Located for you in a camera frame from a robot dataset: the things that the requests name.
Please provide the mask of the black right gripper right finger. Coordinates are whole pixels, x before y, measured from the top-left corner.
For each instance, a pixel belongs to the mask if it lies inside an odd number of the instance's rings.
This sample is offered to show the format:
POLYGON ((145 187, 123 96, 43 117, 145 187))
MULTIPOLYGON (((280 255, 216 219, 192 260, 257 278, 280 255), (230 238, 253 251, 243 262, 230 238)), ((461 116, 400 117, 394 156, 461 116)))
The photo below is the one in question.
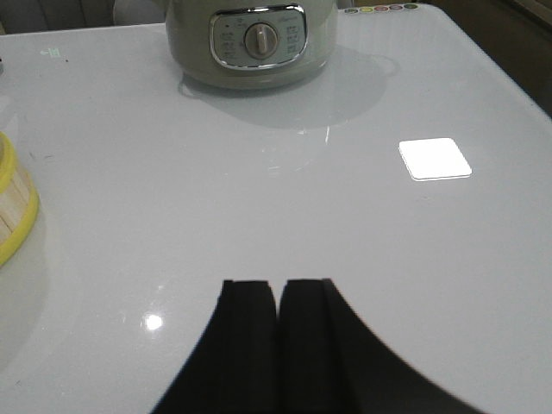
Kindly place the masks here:
POLYGON ((279 304, 284 413, 475 413, 391 351, 331 279, 286 283, 279 304))

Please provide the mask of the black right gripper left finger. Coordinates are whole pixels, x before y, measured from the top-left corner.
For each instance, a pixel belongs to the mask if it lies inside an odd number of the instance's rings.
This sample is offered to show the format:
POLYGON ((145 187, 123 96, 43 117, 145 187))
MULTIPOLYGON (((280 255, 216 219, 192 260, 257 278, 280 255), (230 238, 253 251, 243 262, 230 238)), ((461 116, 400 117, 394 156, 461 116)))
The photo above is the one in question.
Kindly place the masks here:
POLYGON ((276 331, 266 281, 224 281, 208 325, 153 412, 277 412, 276 331))

